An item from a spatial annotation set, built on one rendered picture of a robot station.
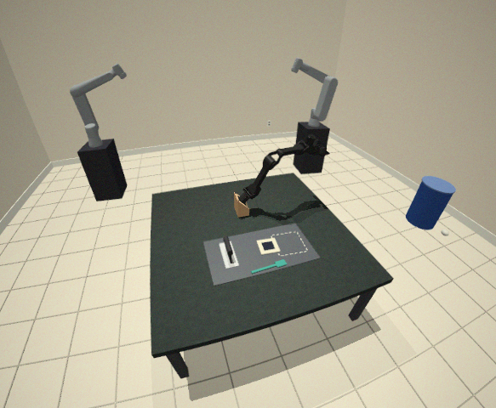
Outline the teal small trowel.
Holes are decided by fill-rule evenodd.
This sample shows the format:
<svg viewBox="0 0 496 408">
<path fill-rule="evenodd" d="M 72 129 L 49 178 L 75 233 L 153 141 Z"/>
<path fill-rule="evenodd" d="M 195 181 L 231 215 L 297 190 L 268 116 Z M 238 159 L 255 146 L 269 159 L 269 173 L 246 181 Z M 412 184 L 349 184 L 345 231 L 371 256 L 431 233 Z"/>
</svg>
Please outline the teal small trowel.
<svg viewBox="0 0 496 408">
<path fill-rule="evenodd" d="M 264 268 L 261 268 L 261 269 L 253 270 L 253 271 L 251 271 L 251 273 L 254 274 L 254 273 L 257 273 L 257 272 L 260 272 L 260 271 L 263 271 L 263 270 L 266 270 L 266 269 L 274 268 L 274 267 L 280 268 L 280 267 L 285 266 L 285 265 L 287 265 L 287 264 L 284 261 L 284 259 L 282 259 L 282 260 L 279 260 L 279 261 L 275 262 L 275 264 L 273 264 L 273 265 L 270 265 L 270 266 L 267 266 L 267 267 L 264 267 Z"/>
</svg>

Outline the cream square tile with dark centre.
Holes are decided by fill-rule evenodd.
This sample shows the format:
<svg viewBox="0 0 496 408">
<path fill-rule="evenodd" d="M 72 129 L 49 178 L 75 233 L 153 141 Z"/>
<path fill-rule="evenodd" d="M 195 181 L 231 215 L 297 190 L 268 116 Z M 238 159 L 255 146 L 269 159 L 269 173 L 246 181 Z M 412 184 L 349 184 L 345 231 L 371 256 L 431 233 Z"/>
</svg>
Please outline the cream square tile with dark centre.
<svg viewBox="0 0 496 408">
<path fill-rule="evenodd" d="M 280 252 L 275 238 L 257 241 L 261 254 Z"/>
</svg>

